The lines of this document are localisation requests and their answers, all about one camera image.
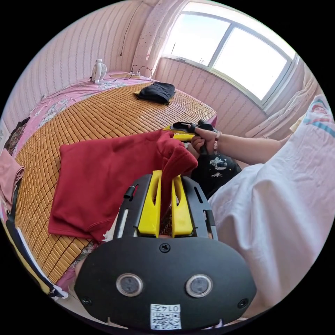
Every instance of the red shirt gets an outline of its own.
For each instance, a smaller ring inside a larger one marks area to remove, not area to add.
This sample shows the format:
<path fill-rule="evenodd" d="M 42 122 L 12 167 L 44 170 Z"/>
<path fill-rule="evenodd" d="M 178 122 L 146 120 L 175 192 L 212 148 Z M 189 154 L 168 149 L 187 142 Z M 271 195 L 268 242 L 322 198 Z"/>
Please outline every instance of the red shirt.
<path fill-rule="evenodd" d="M 49 233 L 101 241 L 132 183 L 163 170 L 161 213 L 171 202 L 172 179 L 197 167 L 197 160 L 173 133 L 155 131 L 60 147 L 61 169 L 49 219 Z"/>

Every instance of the window frame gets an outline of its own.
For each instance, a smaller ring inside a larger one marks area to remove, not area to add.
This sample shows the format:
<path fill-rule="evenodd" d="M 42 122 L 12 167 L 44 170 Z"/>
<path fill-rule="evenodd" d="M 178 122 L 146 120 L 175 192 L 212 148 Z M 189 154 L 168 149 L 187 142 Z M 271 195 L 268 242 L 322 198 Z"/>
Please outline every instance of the window frame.
<path fill-rule="evenodd" d="M 181 15 L 193 15 L 193 16 L 203 16 L 203 17 L 208 17 L 220 21 L 224 21 L 229 23 L 229 27 L 226 30 L 225 34 L 223 35 L 221 41 L 218 44 L 218 47 L 216 51 L 214 52 L 212 59 L 210 60 L 208 65 L 200 64 L 194 61 L 191 61 L 189 59 L 183 58 L 183 57 L 178 57 L 174 56 L 172 54 L 162 54 L 162 57 L 164 58 L 170 58 L 174 60 L 179 60 L 184 63 L 190 64 L 194 67 L 200 68 L 202 70 L 205 70 L 211 74 L 214 74 L 215 76 L 227 81 L 229 84 L 233 85 L 236 87 L 239 91 L 241 91 L 244 95 L 246 95 L 249 99 L 251 99 L 261 110 L 264 111 L 264 113 L 267 114 L 265 111 L 266 107 L 273 102 L 273 99 L 276 97 L 278 92 L 282 89 L 284 86 L 285 82 L 288 80 L 288 77 L 292 73 L 293 69 L 295 68 L 296 64 L 298 63 L 299 56 L 297 53 L 295 53 L 294 58 L 291 59 L 282 49 L 280 49 L 277 45 L 275 45 L 272 41 L 264 37 L 263 35 L 259 34 L 258 32 L 254 31 L 253 29 L 240 24 L 236 21 L 221 17 L 221 16 L 216 16 L 213 14 L 207 14 L 207 13 L 202 13 L 202 12 L 191 12 L 191 11 L 181 11 L 178 18 Z M 214 65 L 216 60 L 219 58 L 221 51 L 223 50 L 226 41 L 228 40 L 229 36 L 231 35 L 232 31 L 234 28 L 239 28 L 257 38 L 262 40 L 263 42 L 267 43 L 269 46 L 271 46 L 274 50 L 276 50 L 281 56 L 283 56 L 286 59 L 286 64 L 284 65 L 280 75 L 276 79 L 276 81 L 273 83 L 273 85 L 270 87 L 269 91 L 266 93 L 266 95 L 263 97 L 262 100 L 260 100 L 258 97 L 256 97 L 253 93 L 251 93 L 247 88 L 245 88 L 243 85 L 235 81 L 233 78 L 229 77 L 225 73 L 222 73 L 216 69 L 214 69 Z"/>

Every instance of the hand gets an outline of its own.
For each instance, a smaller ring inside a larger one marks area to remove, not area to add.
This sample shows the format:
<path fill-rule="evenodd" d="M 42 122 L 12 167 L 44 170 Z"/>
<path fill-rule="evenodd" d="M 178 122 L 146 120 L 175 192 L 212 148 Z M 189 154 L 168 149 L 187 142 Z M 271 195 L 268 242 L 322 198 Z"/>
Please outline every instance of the hand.
<path fill-rule="evenodd" d="M 191 145 L 194 148 L 194 150 L 197 153 L 200 153 L 200 148 L 203 145 L 206 145 L 208 153 L 212 155 L 214 153 L 214 142 L 215 142 L 217 133 L 211 132 L 209 130 L 204 130 L 198 127 L 195 128 L 195 133 L 197 135 L 195 135 L 191 139 Z"/>

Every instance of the small fan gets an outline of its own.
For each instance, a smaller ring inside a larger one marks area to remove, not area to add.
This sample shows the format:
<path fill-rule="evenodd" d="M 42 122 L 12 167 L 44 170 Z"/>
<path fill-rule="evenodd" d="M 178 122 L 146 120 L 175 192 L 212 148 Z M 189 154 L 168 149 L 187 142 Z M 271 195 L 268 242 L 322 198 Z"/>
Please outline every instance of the small fan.
<path fill-rule="evenodd" d="M 107 73 L 107 67 L 105 64 L 102 64 L 102 59 L 97 59 L 95 61 L 95 65 L 92 70 L 92 78 L 91 81 L 95 84 L 98 84 L 100 80 L 104 78 Z"/>

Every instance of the bamboo mat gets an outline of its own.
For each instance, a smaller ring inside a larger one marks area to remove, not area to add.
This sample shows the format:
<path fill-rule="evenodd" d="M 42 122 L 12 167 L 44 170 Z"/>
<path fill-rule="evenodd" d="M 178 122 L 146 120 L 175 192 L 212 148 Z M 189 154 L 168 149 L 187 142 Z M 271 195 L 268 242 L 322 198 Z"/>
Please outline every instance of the bamboo mat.
<path fill-rule="evenodd" d="M 112 89 L 70 106 L 37 130 L 16 157 L 25 173 L 15 224 L 38 265 L 54 284 L 89 243 L 48 234 L 60 168 L 60 145 L 154 131 L 178 121 L 197 123 L 215 115 L 214 110 L 179 91 L 168 106 L 137 100 L 133 92 L 147 85 Z"/>

